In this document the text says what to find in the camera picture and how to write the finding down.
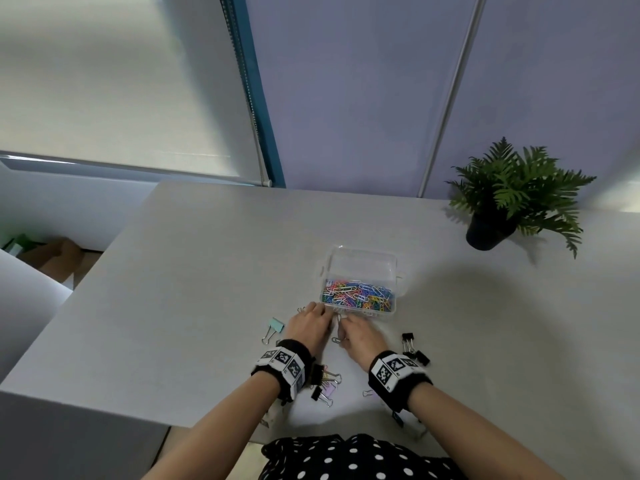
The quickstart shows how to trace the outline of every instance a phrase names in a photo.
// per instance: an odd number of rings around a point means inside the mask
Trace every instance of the person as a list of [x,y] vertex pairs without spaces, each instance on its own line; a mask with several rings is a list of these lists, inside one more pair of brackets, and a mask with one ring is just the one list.
[[[297,361],[303,365],[308,375],[312,357],[326,343],[333,315],[324,304],[311,302],[293,316],[285,328],[285,339],[260,358],[251,377],[198,421],[182,443],[160,459],[143,480],[226,478],[265,411],[276,398],[295,396],[296,385],[290,379],[303,383],[307,379],[305,371],[298,371],[292,364]],[[262,448],[268,462],[260,480],[563,478],[500,428],[433,386],[422,369],[409,371],[404,378],[400,378],[400,372],[389,374],[395,370],[394,363],[400,371],[413,370],[411,361],[389,351],[384,336],[368,320],[348,315],[340,321],[338,334],[340,346],[369,373],[369,384],[381,399],[392,409],[403,406],[411,411],[450,458],[421,457],[402,446],[362,434],[347,440],[339,435],[280,438]],[[286,359],[280,352],[293,358]],[[286,376],[288,372],[281,367],[270,369],[276,355],[288,361],[292,377]],[[396,360],[404,360],[407,367]],[[392,381],[396,381],[396,387],[390,392]]]

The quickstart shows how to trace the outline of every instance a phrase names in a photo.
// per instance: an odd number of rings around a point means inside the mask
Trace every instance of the person's left hand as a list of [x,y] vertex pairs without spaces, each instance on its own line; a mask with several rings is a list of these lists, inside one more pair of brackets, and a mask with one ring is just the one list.
[[324,303],[312,301],[289,320],[285,327],[285,338],[299,341],[315,357],[321,351],[333,315],[334,311]]

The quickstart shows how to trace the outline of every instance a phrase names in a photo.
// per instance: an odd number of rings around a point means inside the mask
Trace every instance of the person's right hand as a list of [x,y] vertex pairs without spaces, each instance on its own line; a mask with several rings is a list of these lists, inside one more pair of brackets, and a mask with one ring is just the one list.
[[384,336],[367,320],[357,315],[349,314],[347,318],[340,320],[338,338],[340,347],[365,372],[369,372],[369,367],[378,354],[389,350]]

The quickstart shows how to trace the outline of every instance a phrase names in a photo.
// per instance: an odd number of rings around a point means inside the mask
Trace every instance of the black wristband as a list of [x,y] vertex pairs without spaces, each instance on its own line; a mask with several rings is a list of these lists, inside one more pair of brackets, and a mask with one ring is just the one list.
[[299,341],[285,339],[258,359],[251,375],[265,371],[276,377],[280,383],[278,398],[291,402],[305,385],[314,360],[308,348]]
[[369,368],[369,387],[396,412],[408,408],[409,395],[421,382],[433,384],[412,359],[391,350],[380,353]]

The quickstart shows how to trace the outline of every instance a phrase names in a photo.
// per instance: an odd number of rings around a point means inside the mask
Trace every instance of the cardboard box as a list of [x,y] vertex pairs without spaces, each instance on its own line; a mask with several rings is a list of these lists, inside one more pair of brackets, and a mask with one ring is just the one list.
[[18,255],[18,259],[59,283],[73,274],[82,258],[82,249],[70,239],[58,239]]

